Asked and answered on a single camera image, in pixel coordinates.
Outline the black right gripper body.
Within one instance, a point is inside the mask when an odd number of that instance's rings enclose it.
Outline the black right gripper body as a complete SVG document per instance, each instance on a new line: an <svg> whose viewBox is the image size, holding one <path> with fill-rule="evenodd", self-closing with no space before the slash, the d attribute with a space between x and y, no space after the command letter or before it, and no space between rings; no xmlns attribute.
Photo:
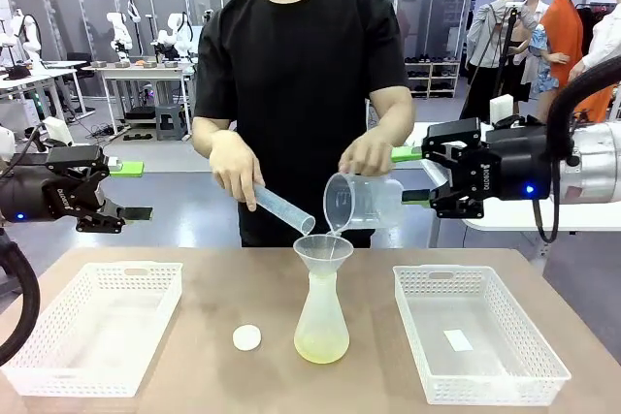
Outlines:
<svg viewBox="0 0 621 414"><path fill-rule="evenodd" d="M478 130L480 147L474 198L483 201L543 200L551 193L552 169L543 125Z"/></svg>

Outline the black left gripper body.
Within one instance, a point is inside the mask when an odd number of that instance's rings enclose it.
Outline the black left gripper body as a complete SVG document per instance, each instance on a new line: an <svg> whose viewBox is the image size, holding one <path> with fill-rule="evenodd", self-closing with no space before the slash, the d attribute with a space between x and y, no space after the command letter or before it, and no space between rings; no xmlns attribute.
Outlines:
<svg viewBox="0 0 621 414"><path fill-rule="evenodd" d="M1 215L10 223L50 222L64 216L96 218L105 203L104 170L17 166L1 179Z"/></svg>

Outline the person's left hand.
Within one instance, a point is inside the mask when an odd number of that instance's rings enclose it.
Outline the person's left hand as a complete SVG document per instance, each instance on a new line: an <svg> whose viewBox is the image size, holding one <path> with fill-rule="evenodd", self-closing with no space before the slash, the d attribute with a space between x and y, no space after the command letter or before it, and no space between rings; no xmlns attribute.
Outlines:
<svg viewBox="0 0 621 414"><path fill-rule="evenodd" d="M363 176L386 175L392 168L392 148L392 143L379 128L369 130L343 152L339 172Z"/></svg>

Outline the person's right hand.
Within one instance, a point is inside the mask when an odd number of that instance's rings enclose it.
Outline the person's right hand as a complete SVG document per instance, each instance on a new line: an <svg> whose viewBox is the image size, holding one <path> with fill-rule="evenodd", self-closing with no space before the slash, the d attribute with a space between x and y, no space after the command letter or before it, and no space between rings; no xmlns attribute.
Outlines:
<svg viewBox="0 0 621 414"><path fill-rule="evenodd" d="M236 133L218 130L212 134L209 156L212 173L220 186L237 202L255 211L255 185L265 185L260 163L251 148Z"/></svg>

